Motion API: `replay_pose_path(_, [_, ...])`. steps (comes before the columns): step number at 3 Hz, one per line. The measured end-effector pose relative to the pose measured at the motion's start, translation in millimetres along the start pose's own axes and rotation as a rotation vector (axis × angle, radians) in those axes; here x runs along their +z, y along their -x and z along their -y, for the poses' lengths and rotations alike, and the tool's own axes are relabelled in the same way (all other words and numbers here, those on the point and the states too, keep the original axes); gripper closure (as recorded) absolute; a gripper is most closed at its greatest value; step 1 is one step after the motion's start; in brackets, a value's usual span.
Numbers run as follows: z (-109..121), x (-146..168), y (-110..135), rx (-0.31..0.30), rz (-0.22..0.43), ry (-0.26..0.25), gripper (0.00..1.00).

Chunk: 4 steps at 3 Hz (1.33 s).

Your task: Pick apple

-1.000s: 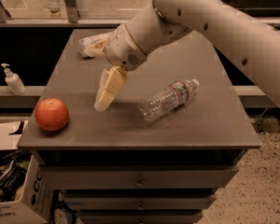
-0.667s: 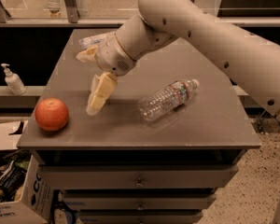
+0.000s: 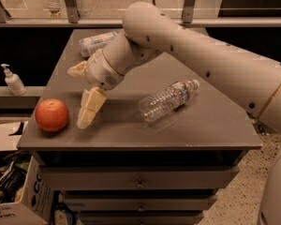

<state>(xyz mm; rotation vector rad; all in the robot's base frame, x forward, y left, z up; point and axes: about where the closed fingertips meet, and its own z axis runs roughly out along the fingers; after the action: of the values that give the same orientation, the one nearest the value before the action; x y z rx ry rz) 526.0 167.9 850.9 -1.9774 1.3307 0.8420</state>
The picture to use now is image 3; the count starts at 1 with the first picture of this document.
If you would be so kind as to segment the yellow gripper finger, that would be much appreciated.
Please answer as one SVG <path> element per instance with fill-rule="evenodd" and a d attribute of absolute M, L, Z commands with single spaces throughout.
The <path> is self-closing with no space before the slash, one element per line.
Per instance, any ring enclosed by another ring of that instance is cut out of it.
<path fill-rule="evenodd" d="M 96 114 L 106 101 L 106 91 L 100 87 L 84 90 L 78 114 L 77 127 L 85 129 L 91 125 Z"/>
<path fill-rule="evenodd" d="M 85 70 L 87 67 L 87 62 L 86 61 L 82 61 L 79 64 L 70 67 L 67 70 L 67 74 L 72 76 L 72 77 L 84 77 L 85 76 Z"/>

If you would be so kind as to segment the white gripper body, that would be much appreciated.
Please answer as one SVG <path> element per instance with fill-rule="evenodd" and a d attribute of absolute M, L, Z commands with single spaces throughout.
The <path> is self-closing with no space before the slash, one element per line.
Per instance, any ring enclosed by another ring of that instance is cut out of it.
<path fill-rule="evenodd" d="M 114 89 L 124 80 L 124 76 L 111 67 L 102 49 L 87 60 L 84 74 L 87 82 L 104 90 Z"/>

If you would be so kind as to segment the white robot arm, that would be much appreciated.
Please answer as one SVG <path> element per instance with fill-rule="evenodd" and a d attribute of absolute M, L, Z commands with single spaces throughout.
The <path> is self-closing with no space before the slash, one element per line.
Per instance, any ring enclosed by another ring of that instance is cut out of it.
<path fill-rule="evenodd" d="M 123 31 L 67 73 L 93 85 L 84 91 L 77 126 L 87 128 L 106 92 L 129 70 L 168 53 L 203 80 L 281 134 L 281 64 L 173 22 L 156 6 L 137 2 L 123 17 Z M 258 225 L 281 225 L 281 148 L 269 171 Z"/>

